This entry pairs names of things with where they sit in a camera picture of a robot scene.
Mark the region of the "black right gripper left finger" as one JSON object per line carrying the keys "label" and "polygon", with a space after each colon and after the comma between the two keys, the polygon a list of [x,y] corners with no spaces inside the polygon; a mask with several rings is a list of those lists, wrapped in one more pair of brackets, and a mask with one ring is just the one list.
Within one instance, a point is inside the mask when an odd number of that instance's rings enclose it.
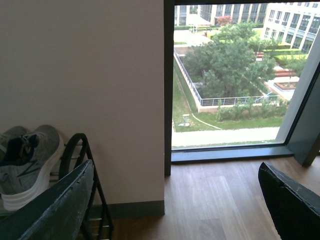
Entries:
{"label": "black right gripper left finger", "polygon": [[87,160],[31,202],[0,222],[2,240],[74,240],[94,183]]}

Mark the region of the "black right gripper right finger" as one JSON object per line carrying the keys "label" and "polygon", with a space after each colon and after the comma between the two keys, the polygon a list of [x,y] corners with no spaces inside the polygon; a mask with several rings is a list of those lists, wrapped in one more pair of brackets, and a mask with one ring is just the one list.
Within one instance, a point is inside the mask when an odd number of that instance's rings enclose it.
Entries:
{"label": "black right gripper right finger", "polygon": [[320,238],[320,196],[271,164],[258,170],[262,194],[282,240]]}

